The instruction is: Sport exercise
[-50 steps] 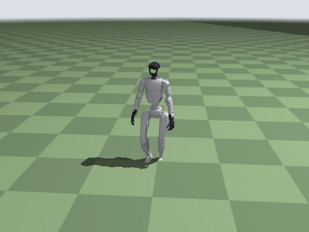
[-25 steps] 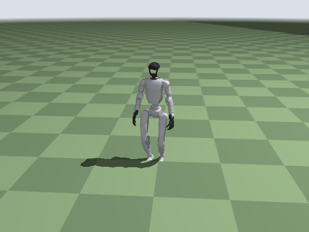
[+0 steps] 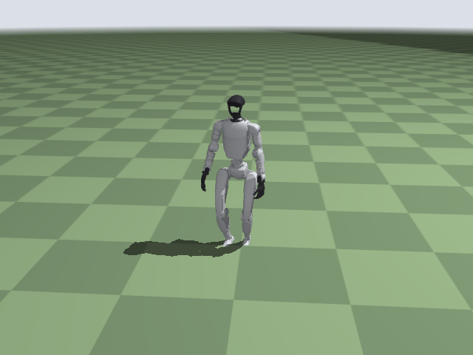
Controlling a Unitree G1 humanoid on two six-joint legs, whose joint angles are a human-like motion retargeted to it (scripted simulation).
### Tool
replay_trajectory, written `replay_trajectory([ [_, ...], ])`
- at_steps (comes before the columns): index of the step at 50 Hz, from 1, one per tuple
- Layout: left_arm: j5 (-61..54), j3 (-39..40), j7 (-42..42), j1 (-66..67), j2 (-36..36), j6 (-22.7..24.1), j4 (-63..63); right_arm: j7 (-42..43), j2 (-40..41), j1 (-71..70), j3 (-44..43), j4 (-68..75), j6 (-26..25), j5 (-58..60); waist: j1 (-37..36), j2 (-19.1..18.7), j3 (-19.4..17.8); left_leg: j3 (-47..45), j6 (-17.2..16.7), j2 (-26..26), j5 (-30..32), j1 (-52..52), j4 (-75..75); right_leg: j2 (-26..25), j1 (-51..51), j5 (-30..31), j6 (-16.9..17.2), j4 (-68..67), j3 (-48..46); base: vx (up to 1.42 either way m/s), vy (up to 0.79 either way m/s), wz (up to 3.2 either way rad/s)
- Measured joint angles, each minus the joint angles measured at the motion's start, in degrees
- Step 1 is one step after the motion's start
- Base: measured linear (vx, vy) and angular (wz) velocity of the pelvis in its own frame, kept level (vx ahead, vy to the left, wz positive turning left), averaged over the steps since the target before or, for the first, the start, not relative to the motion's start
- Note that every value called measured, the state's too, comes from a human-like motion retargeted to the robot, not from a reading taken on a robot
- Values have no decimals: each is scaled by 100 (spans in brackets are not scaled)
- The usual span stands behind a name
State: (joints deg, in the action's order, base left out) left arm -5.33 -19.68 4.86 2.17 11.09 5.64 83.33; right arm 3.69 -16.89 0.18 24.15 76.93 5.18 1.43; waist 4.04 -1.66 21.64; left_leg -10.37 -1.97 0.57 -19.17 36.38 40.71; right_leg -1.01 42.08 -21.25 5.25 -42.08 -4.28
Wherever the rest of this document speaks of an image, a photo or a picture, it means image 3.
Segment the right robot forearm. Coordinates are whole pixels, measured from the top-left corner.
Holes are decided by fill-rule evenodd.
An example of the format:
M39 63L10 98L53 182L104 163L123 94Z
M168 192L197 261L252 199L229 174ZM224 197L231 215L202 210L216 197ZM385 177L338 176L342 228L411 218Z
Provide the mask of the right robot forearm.
M208 167L209 172L211 171L211 166L212 166L214 156L215 156L214 152L209 151L210 147L211 147L211 143L208 146L207 156L206 156L206 159L205 159L205 166L203 167L203 171L205 171L205 168Z

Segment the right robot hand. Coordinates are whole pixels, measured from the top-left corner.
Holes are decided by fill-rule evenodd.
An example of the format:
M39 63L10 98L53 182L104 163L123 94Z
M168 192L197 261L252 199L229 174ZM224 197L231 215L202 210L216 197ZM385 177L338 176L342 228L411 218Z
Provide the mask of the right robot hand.
M203 173L203 175L201 177L201 189L206 192L206 190L205 190L205 178L206 178L206 175L209 174L209 168L206 167L205 171L202 171L202 173Z

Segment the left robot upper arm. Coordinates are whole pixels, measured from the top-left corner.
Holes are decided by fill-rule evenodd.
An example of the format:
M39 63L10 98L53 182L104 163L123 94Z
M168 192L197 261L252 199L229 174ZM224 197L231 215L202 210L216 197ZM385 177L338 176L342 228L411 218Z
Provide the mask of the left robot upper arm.
M255 149L252 151L252 156L258 158L258 151L262 150L261 128L258 124L248 123L248 132L252 135ZM263 150L262 150L263 151Z

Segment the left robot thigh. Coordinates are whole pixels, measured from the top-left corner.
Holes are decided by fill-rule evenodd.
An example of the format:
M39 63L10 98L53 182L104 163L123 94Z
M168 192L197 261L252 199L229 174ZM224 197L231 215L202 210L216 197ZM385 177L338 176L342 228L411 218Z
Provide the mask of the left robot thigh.
M243 211L241 215L242 221L249 221L252 215L253 202L257 186L257 173L249 169L246 170L245 183L244 183L244 202Z

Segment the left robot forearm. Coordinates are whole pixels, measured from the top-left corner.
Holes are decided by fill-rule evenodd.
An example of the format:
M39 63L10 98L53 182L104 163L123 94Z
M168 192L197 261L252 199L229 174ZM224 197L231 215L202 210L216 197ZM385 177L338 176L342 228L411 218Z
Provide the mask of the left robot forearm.
M260 175L262 177L262 181L265 180L265 156L262 150L258 151L258 159L256 159L256 173L257 177Z

